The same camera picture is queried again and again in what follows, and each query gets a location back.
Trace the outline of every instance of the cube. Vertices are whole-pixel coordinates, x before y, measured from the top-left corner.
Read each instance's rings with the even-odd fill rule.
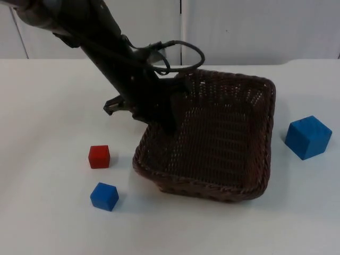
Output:
[[[110,152],[108,145],[91,146],[89,162],[92,169],[108,168],[110,165]]]
[[[286,145],[302,160],[325,152],[332,131],[314,116],[289,125]]]
[[[94,207],[112,211],[118,202],[119,196],[115,186],[99,182],[90,198]]]

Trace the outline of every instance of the wicker basket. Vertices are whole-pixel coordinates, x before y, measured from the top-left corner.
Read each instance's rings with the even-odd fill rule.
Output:
[[[133,166],[161,191],[218,201],[262,195],[270,176],[275,86],[265,78],[197,70],[172,100],[174,136],[148,126]]]

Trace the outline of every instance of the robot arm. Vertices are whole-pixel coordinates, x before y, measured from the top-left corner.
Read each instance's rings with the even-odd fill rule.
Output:
[[[205,57],[197,47],[182,41],[155,43],[132,50],[103,0],[0,0],[14,8],[25,23],[51,31],[72,48],[81,47],[120,95],[106,102],[104,110],[129,110],[132,117],[145,123],[158,122],[172,133],[176,123],[172,113],[171,95],[185,92],[182,78],[160,79],[156,74],[193,71]],[[201,61],[191,67],[172,69],[159,50],[182,44],[196,50]],[[166,68],[150,65],[152,54],[159,56]]]

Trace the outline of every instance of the table surface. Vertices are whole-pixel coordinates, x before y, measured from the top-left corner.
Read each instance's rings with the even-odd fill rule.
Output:
[[[0,60],[0,253],[338,254],[340,61],[204,68],[277,87],[271,178],[256,200],[164,194],[137,175],[131,161],[146,125],[104,113],[117,92],[90,61]],[[309,115],[333,136],[302,161],[283,139]],[[110,146],[109,169],[90,169],[91,145]],[[118,188],[114,211],[92,206],[98,182]]]

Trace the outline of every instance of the large blue cube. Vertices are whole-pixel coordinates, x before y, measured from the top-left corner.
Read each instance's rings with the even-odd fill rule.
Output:
[[[90,198],[94,207],[112,211],[119,196],[115,186],[99,182]]]
[[[289,125],[286,145],[302,160],[325,152],[332,131],[314,116]]]

